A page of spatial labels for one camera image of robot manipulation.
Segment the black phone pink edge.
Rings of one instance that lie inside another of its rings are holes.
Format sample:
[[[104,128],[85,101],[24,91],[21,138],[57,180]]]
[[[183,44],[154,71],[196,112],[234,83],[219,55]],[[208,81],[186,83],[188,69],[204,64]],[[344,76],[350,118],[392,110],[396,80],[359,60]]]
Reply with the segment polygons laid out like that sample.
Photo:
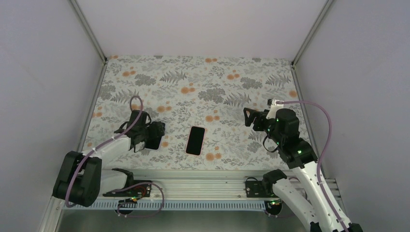
[[[205,128],[193,126],[190,129],[186,153],[199,156],[202,152],[203,142],[205,137]]]

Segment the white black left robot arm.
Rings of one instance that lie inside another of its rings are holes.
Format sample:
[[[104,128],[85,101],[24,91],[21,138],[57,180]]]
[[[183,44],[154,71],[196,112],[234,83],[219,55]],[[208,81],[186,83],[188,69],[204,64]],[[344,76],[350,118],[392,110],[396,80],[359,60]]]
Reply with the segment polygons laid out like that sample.
[[[130,119],[115,130],[106,142],[86,151],[68,152],[55,181],[52,196],[65,200],[68,207],[91,206],[98,196],[119,192],[123,196],[140,196],[135,192],[133,174],[123,168],[109,168],[108,164],[137,146],[159,142],[165,135],[166,124],[153,121],[149,113],[132,110]]]

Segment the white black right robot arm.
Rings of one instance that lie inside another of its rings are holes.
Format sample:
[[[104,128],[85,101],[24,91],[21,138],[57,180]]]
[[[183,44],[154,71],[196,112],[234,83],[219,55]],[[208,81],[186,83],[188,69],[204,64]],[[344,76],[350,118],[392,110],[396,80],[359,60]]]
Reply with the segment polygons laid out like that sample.
[[[280,169],[263,175],[263,193],[284,200],[308,232],[361,232],[362,227],[346,216],[323,179],[312,146],[300,137],[295,111],[275,106],[263,112],[250,108],[243,111],[245,126],[264,131],[276,143],[280,158],[295,174],[308,198],[297,192]]]

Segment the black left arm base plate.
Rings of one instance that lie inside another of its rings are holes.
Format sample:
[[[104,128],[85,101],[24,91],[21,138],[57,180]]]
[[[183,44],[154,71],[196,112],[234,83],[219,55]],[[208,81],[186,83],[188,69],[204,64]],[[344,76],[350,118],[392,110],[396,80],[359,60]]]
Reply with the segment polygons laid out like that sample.
[[[125,191],[120,192],[113,192],[109,191],[107,193],[103,193],[102,196],[104,197],[117,197],[117,198],[140,198],[140,197],[150,197],[151,190],[152,190],[152,181],[150,180],[133,180],[131,184],[126,184],[124,189],[127,187],[132,187]]]

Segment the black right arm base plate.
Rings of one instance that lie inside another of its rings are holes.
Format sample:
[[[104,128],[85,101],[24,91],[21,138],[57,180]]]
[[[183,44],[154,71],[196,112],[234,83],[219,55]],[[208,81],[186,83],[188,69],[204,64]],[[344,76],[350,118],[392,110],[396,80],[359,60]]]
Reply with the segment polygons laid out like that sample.
[[[245,180],[245,192],[247,198],[272,198],[274,194],[268,193],[262,182],[255,177],[248,177]]]

